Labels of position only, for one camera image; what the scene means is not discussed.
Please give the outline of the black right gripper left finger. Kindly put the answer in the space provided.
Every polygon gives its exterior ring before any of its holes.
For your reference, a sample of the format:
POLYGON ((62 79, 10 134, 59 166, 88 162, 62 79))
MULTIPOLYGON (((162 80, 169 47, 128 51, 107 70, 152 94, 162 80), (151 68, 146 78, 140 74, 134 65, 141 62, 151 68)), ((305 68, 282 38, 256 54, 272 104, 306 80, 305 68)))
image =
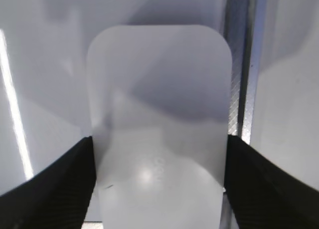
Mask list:
POLYGON ((85 137, 34 178, 0 197, 0 227, 79 229, 95 183, 93 141, 85 137))

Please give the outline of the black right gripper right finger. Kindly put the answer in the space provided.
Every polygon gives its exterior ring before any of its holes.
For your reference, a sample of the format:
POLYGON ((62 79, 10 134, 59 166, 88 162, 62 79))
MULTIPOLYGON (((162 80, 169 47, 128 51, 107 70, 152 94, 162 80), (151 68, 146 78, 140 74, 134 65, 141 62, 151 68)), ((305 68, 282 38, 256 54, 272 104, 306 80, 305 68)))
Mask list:
POLYGON ((241 229, 317 229, 319 193, 228 135, 224 187, 241 229))

